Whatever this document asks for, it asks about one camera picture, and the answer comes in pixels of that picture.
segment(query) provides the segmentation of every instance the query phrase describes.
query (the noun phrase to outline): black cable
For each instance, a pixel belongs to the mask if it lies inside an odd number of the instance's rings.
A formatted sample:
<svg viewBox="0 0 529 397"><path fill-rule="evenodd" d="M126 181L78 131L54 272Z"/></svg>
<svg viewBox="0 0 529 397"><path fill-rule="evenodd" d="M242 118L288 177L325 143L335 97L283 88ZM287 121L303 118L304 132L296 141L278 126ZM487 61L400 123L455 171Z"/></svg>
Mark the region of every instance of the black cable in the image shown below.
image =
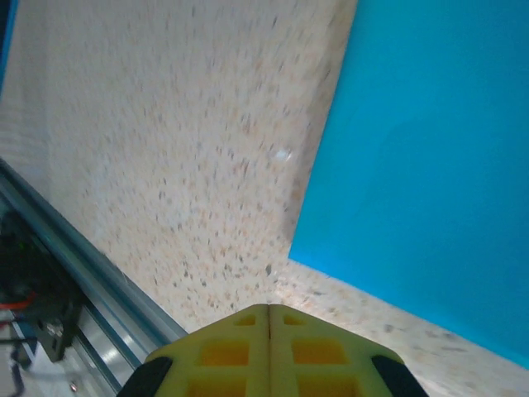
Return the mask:
<svg viewBox="0 0 529 397"><path fill-rule="evenodd" d="M0 345L14 345L18 343L34 342L36 337L14 337L12 339L0 339Z"/></svg>
<svg viewBox="0 0 529 397"><path fill-rule="evenodd" d="M15 392L9 397L21 397L26 391L20 373L20 364L18 364L18 354L20 353L21 346L21 343L17 343L11 353L11 377L13 379L13 384L15 385Z"/></svg>

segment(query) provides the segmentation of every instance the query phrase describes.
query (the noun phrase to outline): speckled floor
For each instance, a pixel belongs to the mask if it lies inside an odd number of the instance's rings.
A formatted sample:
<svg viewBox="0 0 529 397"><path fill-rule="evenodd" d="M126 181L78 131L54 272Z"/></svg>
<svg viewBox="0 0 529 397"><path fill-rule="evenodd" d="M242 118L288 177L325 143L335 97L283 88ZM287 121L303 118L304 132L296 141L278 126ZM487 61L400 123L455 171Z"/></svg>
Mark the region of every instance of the speckled floor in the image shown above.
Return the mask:
<svg viewBox="0 0 529 397"><path fill-rule="evenodd" d="M432 396L529 394L521 367L287 259L354 9L24 0L0 155L190 332L280 302L396 350Z"/></svg>

